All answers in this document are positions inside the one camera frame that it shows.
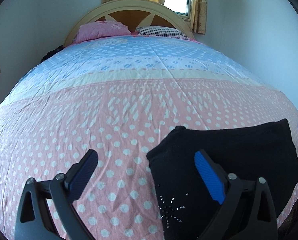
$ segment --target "bed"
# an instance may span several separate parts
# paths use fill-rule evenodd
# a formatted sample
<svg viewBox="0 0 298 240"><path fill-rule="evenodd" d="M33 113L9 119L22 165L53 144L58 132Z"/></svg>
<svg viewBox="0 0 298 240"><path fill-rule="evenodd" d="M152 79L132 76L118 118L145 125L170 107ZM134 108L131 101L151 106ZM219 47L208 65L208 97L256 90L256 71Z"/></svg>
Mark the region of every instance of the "bed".
<svg viewBox="0 0 298 240"><path fill-rule="evenodd" d="M26 180L65 173L90 148L98 167L74 206L96 239L163 239L146 153L177 125L231 129L286 118L298 156L298 111L282 92L196 41L129 35L70 45L82 24L104 19L131 32L158 25L193 38L160 4L112 1L85 15L66 48L18 82L0 105L0 230L8 239ZM278 227L297 199L298 183Z"/></svg>

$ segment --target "black object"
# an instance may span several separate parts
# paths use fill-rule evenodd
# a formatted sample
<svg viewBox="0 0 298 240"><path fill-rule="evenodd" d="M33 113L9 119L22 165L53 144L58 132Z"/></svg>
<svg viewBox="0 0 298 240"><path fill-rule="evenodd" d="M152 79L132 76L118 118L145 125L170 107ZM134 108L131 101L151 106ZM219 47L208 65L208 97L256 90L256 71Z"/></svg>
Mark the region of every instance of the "black object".
<svg viewBox="0 0 298 240"><path fill-rule="evenodd" d="M157 196L164 201L174 198L173 209L185 206L172 214L182 223L169 223L167 228L163 222L166 240L197 238L220 207L195 168L193 156L200 149L226 173L250 181L266 178L276 216L294 193L298 158L286 119L231 130L197 131L177 126L147 154ZM161 198L158 203L163 207Z"/></svg>
<svg viewBox="0 0 298 240"><path fill-rule="evenodd" d="M79 163L66 174L57 174L52 180L27 180L20 199L15 223L15 240L61 240L52 220L46 199L53 199L70 239L95 240L81 221L72 202L80 198L94 169L98 154L88 150Z"/></svg>
<svg viewBox="0 0 298 240"><path fill-rule="evenodd" d="M228 190L225 201L198 240L276 240L275 207L266 180L260 177L254 182L240 180L233 173L227 175L204 150L199 153Z"/></svg>
<svg viewBox="0 0 298 240"><path fill-rule="evenodd" d="M57 47L55 50L49 51L40 61L40 63L44 62L48 58L52 57L53 55L57 54L58 52L62 51L65 47L62 45Z"/></svg>

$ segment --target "headboard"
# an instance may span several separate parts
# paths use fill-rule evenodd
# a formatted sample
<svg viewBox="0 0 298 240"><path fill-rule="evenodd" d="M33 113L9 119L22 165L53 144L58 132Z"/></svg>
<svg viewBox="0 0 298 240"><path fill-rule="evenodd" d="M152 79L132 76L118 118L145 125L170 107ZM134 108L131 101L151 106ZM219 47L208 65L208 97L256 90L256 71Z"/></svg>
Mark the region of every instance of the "headboard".
<svg viewBox="0 0 298 240"><path fill-rule="evenodd" d="M176 28L194 39L184 20L159 3L149 0L114 0L100 5L82 17L69 33L64 46L72 43L81 25L103 20L122 22L131 32L137 27L151 25Z"/></svg>

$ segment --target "pink pillow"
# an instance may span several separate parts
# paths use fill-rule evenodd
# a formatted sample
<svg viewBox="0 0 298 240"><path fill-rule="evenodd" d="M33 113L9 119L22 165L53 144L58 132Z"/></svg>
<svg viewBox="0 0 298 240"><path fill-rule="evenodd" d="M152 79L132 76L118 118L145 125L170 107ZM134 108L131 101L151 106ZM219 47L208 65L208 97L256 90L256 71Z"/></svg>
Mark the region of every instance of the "pink pillow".
<svg viewBox="0 0 298 240"><path fill-rule="evenodd" d="M102 37L130 35L128 27L121 22L98 21L81 25L76 37L76 43L95 40Z"/></svg>

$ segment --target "blue object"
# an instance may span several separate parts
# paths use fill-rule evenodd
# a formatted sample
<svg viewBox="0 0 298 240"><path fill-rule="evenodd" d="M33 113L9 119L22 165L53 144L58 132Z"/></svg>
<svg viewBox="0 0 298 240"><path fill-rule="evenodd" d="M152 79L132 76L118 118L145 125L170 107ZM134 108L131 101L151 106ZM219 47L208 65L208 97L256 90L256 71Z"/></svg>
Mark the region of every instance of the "blue object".
<svg viewBox="0 0 298 240"><path fill-rule="evenodd" d="M98 154L94 150L89 150L79 163L72 165L68 173L72 176L68 176L68 200L72 203L81 197L87 183L89 182L92 173L98 165Z"/></svg>
<svg viewBox="0 0 298 240"><path fill-rule="evenodd" d="M213 200L220 205L225 200L225 187L200 151L194 155L194 163Z"/></svg>

